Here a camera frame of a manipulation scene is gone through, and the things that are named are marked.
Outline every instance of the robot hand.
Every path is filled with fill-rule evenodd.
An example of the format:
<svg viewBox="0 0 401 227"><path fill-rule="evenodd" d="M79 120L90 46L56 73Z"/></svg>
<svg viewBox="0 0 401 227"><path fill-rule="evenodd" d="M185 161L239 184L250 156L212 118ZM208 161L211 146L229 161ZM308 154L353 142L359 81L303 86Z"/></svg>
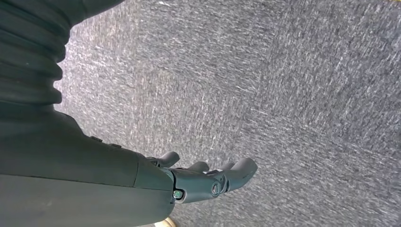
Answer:
<svg viewBox="0 0 401 227"><path fill-rule="evenodd" d="M250 158L237 163L227 163L216 170L209 171L205 162L196 162L189 168L170 168L179 159L175 152L160 158L148 157L149 161L170 176L174 182L172 201L190 203L213 199L219 195L243 187L258 169Z"/></svg>

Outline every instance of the screw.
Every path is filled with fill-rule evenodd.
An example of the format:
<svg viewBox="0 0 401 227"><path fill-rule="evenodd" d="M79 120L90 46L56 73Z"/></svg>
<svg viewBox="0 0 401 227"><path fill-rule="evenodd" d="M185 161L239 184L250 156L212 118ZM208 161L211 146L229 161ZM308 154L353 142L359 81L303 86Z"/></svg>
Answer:
<svg viewBox="0 0 401 227"><path fill-rule="evenodd" d="M176 199L176 200L182 199L183 196L184 196L184 193L183 193L182 191L180 191L180 190L175 190L175 191L173 192L173 197L174 197L174 199Z"/></svg>
<svg viewBox="0 0 401 227"><path fill-rule="evenodd" d="M220 194L220 184L216 182L212 186L212 195L214 197L217 197L219 194Z"/></svg>

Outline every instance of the floor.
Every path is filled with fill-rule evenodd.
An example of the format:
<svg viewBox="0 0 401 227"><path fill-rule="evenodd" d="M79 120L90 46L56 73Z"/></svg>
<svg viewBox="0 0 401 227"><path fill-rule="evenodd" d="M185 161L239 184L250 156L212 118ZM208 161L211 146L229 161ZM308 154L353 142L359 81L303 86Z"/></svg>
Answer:
<svg viewBox="0 0 401 227"><path fill-rule="evenodd" d="M127 0L67 50L57 109L86 134L258 163L180 226L401 225L401 2Z"/></svg>

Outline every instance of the dark green robot body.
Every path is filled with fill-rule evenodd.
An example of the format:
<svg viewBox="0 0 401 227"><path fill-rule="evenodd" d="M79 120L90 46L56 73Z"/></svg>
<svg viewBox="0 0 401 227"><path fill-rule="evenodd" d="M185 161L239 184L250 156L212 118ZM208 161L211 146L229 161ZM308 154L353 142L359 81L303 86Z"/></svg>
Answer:
<svg viewBox="0 0 401 227"><path fill-rule="evenodd" d="M70 29L120 2L0 1L0 226L131 227L173 210L166 174L53 109Z"/></svg>

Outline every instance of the bolt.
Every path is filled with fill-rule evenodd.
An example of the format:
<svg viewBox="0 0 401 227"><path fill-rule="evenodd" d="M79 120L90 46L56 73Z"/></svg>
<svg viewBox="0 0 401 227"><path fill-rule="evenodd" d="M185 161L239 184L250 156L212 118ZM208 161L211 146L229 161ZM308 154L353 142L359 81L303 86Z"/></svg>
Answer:
<svg viewBox="0 0 401 227"><path fill-rule="evenodd" d="M213 194L217 194L218 193L218 188L217 185L213 186Z"/></svg>
<svg viewBox="0 0 401 227"><path fill-rule="evenodd" d="M176 200L182 199L183 196L184 196L184 192L182 192L182 191L180 191L180 190L175 190L175 191L173 192L173 197L174 197L174 199L176 199Z"/></svg>

